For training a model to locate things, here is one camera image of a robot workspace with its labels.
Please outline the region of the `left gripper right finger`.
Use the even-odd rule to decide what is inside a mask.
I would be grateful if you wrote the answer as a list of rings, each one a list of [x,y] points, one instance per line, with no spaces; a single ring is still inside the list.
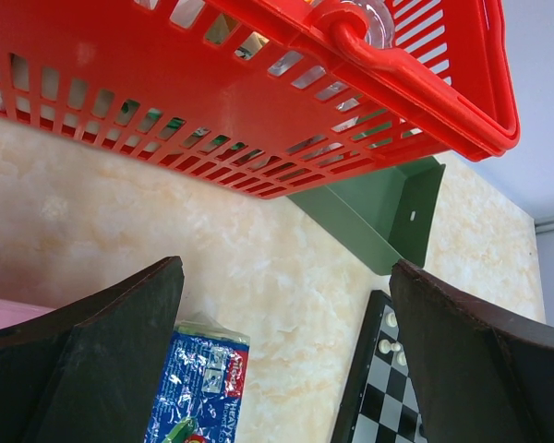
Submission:
[[[401,259],[391,300],[430,442],[554,442],[554,327]]]

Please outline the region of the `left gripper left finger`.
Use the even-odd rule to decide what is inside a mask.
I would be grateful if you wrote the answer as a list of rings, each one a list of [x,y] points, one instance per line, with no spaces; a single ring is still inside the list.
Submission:
[[[0,442],[140,442],[184,287],[180,257],[0,329]]]

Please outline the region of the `black white chess board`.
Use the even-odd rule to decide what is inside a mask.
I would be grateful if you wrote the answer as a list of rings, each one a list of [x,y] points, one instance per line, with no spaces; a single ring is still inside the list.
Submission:
[[[391,298],[382,290],[372,291],[331,434],[332,442],[427,440],[408,366],[398,365],[397,353],[382,354],[378,349],[382,339],[401,344],[398,325],[390,328],[386,324],[390,312],[395,314]]]

